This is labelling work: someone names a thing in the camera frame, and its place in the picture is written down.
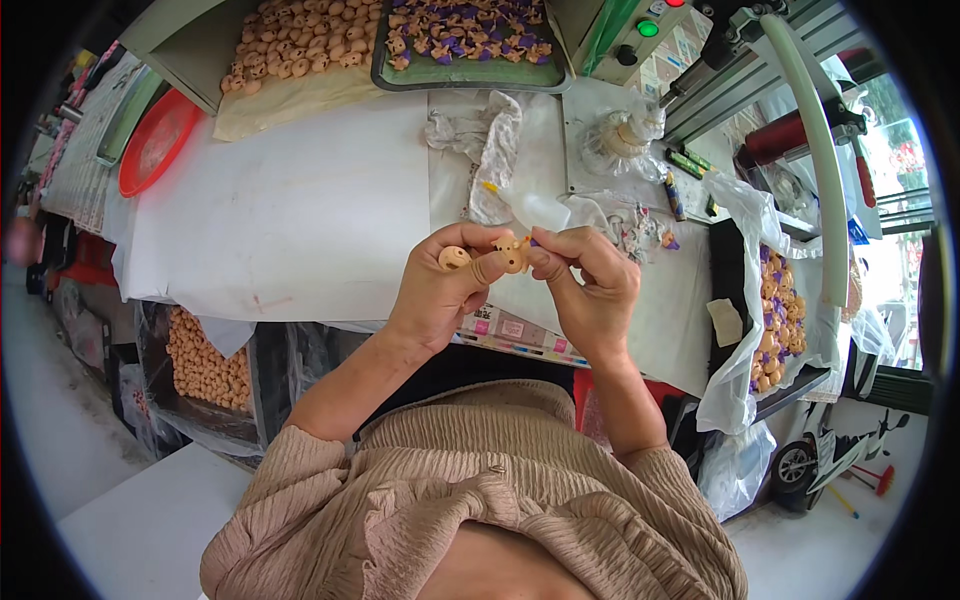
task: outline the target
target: red broom head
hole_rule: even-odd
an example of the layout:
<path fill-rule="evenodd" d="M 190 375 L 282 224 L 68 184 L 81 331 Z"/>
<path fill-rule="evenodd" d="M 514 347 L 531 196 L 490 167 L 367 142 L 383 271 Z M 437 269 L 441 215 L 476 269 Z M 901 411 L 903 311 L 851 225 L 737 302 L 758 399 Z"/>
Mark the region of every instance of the red broom head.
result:
<path fill-rule="evenodd" d="M 891 465 L 880 475 L 880 481 L 876 484 L 876 495 L 883 496 L 887 490 L 894 485 L 894 466 Z"/>

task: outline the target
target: hand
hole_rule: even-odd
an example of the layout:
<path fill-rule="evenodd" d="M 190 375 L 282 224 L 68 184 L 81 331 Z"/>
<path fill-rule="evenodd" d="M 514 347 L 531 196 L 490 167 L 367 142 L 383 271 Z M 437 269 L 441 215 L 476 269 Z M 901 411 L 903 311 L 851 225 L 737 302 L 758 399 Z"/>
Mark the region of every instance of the hand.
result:
<path fill-rule="evenodd" d="M 640 291 L 640 269 L 592 227 L 560 233 L 533 228 L 540 244 L 527 260 L 545 280 L 564 335 L 592 366 L 627 356 L 627 330 Z M 570 272 L 581 269 L 586 285 Z"/>
<path fill-rule="evenodd" d="M 383 333 L 422 362 L 444 349 L 464 315 L 483 306 L 490 284 L 506 273 L 506 258 L 492 251 L 493 242 L 504 235 L 513 232 L 455 223 L 417 244 L 407 259 Z M 447 246 L 472 248 L 473 261 L 455 271 L 444 271 L 437 258 Z"/>

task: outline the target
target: green button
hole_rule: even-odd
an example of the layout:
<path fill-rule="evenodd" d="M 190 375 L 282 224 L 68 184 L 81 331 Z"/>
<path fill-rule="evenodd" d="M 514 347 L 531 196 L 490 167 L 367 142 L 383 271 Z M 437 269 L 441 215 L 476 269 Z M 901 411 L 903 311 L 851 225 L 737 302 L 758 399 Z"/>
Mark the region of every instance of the green button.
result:
<path fill-rule="evenodd" d="M 636 30 L 640 32 L 641 36 L 653 37 L 660 32 L 660 26 L 653 21 L 640 21 L 636 24 Z"/>

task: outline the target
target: woman's left hand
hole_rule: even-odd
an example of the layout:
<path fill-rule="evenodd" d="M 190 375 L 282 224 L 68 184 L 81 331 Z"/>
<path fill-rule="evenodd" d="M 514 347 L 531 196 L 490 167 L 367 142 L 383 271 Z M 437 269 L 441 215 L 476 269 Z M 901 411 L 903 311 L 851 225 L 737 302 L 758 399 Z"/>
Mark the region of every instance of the woman's left hand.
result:
<path fill-rule="evenodd" d="M 444 349 L 467 315 L 487 301 L 490 285 L 507 269 L 507 259 L 492 252 L 493 242 L 513 235 L 508 228 L 455 223 L 439 229 L 410 252 L 390 320 L 381 333 L 389 335 L 410 359 L 426 362 Z M 475 257 L 455 271 L 437 263 L 447 246 L 470 248 Z"/>

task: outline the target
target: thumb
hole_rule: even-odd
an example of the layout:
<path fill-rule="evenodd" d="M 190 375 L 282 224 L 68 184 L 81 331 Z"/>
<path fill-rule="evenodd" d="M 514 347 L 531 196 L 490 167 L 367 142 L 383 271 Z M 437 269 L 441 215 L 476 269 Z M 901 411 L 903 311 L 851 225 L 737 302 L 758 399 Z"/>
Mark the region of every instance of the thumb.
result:
<path fill-rule="evenodd" d="M 559 254 L 535 246 L 527 251 L 527 262 L 534 268 L 534 279 L 546 281 L 554 296 L 568 294 L 574 289 L 579 290 L 580 284 L 573 278 L 569 265 Z"/>
<path fill-rule="evenodd" d="M 468 296 L 487 289 L 491 283 L 503 277 L 507 273 L 507 257 L 503 252 L 488 252 L 452 273 L 458 280 L 461 292 Z"/>

